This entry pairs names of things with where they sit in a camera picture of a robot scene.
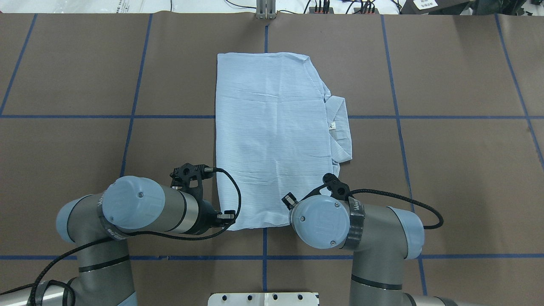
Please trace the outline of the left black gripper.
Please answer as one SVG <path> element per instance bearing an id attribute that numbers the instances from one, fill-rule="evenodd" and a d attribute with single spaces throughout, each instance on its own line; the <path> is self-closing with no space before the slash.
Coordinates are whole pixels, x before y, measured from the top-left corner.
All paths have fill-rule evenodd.
<path id="1" fill-rule="evenodd" d="M 236 222 L 237 211 L 217 211 L 204 199 L 202 181 L 213 176 L 213 168 L 205 164 L 185 163 L 172 170 L 170 187 L 181 194 L 184 213 L 176 226 L 170 229 L 170 233 L 200 235 L 212 228 L 222 228 L 223 225 L 233 225 Z"/>

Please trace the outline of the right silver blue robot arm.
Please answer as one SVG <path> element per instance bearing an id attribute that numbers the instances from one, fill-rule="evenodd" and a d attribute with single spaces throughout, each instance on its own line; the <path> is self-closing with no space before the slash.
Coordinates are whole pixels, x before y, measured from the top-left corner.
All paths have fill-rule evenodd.
<path id="1" fill-rule="evenodd" d="M 379 194 L 352 194 L 349 200 L 349 192 L 371 184 L 353 177 L 348 182 L 351 187 L 338 176 L 323 180 L 319 174 L 305 190 L 290 182 L 279 193 L 281 199 L 292 193 L 289 224 L 302 242 L 317 248 L 307 250 L 309 259 L 320 256 L 328 265 L 334 256 L 355 256 L 347 275 L 355 290 L 346 292 L 342 277 L 335 276 L 340 296 L 322 295 L 322 304 L 421 306 L 431 300 L 435 306 L 447 298 L 457 305 L 542 306 L 542 190 L 505 182 L 486 187 L 475 176 L 465 183 L 455 176 L 451 187 L 449 180 L 425 185 L 413 178 L 398 194 L 432 206 L 444 219 L 441 228 L 425 231 L 415 257 L 397 210 L 426 225 L 437 223 L 434 214 Z M 352 200 L 359 204 L 353 207 Z"/>

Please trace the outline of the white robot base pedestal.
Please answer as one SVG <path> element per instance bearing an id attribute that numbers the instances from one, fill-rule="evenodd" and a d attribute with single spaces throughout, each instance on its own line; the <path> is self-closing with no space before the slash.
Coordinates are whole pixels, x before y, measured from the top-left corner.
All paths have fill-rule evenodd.
<path id="1" fill-rule="evenodd" d="M 208 306 L 319 306 L 314 292 L 245 292 L 212 294 Z"/>

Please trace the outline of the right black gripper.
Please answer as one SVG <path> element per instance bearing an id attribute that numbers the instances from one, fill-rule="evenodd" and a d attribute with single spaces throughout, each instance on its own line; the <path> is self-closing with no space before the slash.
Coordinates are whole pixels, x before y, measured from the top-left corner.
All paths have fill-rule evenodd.
<path id="1" fill-rule="evenodd" d="M 330 192 L 330 197 L 340 201 L 349 201 L 348 192 L 350 192 L 349 186 L 342 182 L 337 176 L 332 173 L 326 173 L 323 176 L 323 184 L 317 188 L 311 190 L 306 196 L 301 199 L 301 201 L 309 199 L 311 196 L 324 195 L 321 193 L 322 190 L 326 189 Z M 294 209 L 294 207 L 299 204 L 301 201 L 289 192 L 282 198 L 282 203 L 287 207 L 288 210 Z"/>

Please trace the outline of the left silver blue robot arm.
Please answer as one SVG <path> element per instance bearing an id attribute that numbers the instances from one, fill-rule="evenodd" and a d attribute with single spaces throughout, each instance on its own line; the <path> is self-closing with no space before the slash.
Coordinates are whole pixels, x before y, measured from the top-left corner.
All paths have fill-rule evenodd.
<path id="1" fill-rule="evenodd" d="M 100 194 L 66 204 L 57 214 L 58 234 L 76 247 L 52 260 L 33 282 L 26 304 L 42 306 L 51 286 L 62 288 L 61 306 L 136 306 L 128 239 L 157 236 L 204 241 L 223 234 L 241 211 L 219 211 L 203 198 L 202 180 L 225 169 L 186 163 L 173 169 L 170 186 L 123 176 Z"/>

